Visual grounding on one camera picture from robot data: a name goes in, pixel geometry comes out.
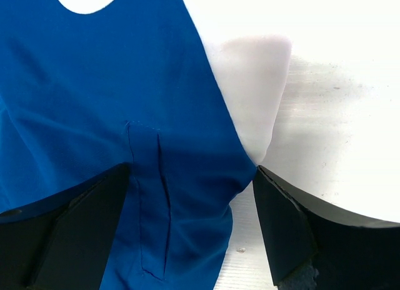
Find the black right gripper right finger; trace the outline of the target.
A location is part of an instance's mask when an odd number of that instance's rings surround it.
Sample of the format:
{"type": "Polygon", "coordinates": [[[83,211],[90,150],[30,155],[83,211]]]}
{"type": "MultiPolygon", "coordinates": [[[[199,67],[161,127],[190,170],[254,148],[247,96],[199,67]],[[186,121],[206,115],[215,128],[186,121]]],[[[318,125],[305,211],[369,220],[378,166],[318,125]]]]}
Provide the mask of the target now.
{"type": "Polygon", "coordinates": [[[278,289],[398,289],[399,224],[345,210],[263,166],[252,182],[278,289]]]}

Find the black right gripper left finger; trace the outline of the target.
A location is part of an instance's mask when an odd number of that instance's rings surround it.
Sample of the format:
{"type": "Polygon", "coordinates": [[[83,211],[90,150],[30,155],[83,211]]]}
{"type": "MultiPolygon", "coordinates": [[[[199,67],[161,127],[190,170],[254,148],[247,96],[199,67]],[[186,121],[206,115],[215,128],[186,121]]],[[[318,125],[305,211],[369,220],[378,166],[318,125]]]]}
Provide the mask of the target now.
{"type": "Polygon", "coordinates": [[[99,289],[129,184],[126,163],[1,213],[1,289],[99,289]]]}

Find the blue white red jacket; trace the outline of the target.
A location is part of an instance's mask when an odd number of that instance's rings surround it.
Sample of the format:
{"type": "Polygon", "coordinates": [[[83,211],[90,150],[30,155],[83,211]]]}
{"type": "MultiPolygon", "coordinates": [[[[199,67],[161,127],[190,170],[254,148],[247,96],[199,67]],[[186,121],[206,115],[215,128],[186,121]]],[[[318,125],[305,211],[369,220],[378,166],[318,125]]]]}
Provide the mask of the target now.
{"type": "Polygon", "coordinates": [[[291,43],[206,37],[199,0],[1,0],[1,211],[119,164],[102,289],[213,289],[271,142],[291,43]]]}

